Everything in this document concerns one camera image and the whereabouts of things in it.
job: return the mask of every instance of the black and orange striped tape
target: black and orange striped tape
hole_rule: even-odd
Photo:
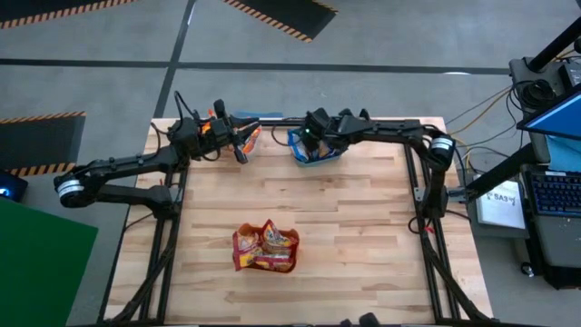
[[[41,121],[41,120],[47,120],[47,119],[60,119],[60,118],[79,117],[79,116],[87,116],[87,113],[86,112],[72,112],[72,113],[59,113],[59,114],[45,114],[45,115],[31,116],[31,117],[5,118],[5,119],[0,119],[0,124],[35,122],[35,121]]]
[[[312,38],[308,37],[302,31],[298,31],[298,30],[284,24],[283,22],[280,22],[280,21],[270,17],[269,15],[266,15],[266,14],[256,10],[255,8],[252,8],[252,7],[246,5],[238,0],[222,0],[222,1],[224,3],[226,3],[227,5],[231,5],[234,8],[243,11],[243,13],[245,13],[247,15],[251,15],[254,18],[260,19],[265,24],[268,24],[274,28],[280,29],[282,32],[284,32],[288,35],[291,35],[291,36],[301,40],[302,42],[306,42],[306,43],[312,42]],[[320,3],[320,2],[314,1],[314,0],[311,0],[311,1],[313,4],[321,5],[327,9],[329,9],[334,14],[338,13],[338,11],[336,9],[332,8],[329,5],[325,5],[323,3]]]
[[[101,2],[95,2],[89,5],[78,5],[72,8],[66,8],[62,10],[52,11],[49,13],[43,13],[38,15],[29,15],[28,17],[22,17],[18,19],[13,19],[9,21],[0,22],[0,29],[17,27],[22,25],[29,25],[34,23],[40,23],[47,20],[67,17],[69,15],[78,15],[82,13],[87,13],[99,9],[104,9],[116,5],[123,5],[135,2],[138,0],[103,0]]]
[[[71,171],[76,166],[76,163],[52,163],[43,164],[40,166],[22,167],[6,170],[8,173],[18,176],[33,176],[45,173],[66,173]]]

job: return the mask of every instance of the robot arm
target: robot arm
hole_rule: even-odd
[[[177,121],[167,133],[158,130],[158,134],[166,134],[170,145],[159,148],[155,154],[94,160],[54,178],[61,204],[69,208],[95,202],[143,204],[156,216],[176,214],[170,190],[164,185],[139,189],[106,183],[142,173],[179,173],[187,169],[191,159],[201,160],[226,145],[233,145],[238,162],[246,164],[248,160],[240,147],[259,126],[258,119],[227,115],[222,100],[214,103],[214,111],[216,117],[211,119],[201,119],[194,111],[192,117]]]
[[[429,147],[425,138],[429,137]],[[349,109],[330,117],[319,108],[307,113],[300,129],[300,140],[308,152],[319,148],[324,141],[334,149],[344,151],[349,145],[362,141],[408,144],[431,169],[430,184],[422,201],[426,217],[443,217],[448,204],[444,185],[446,171],[452,164],[456,142],[436,126],[422,125],[417,120],[373,121],[366,110],[355,117]]]

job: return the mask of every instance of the laptop keyboard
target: laptop keyboard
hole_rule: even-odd
[[[538,212],[581,218],[581,174],[550,173],[529,175]]]

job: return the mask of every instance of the monitor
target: monitor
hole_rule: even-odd
[[[517,126],[519,129],[581,140],[581,87],[559,96],[547,109],[538,110]]]

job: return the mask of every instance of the wheel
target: wheel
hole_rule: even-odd
[[[533,267],[531,267],[530,263],[521,263],[520,272],[528,277],[535,277],[535,272],[533,271]]]

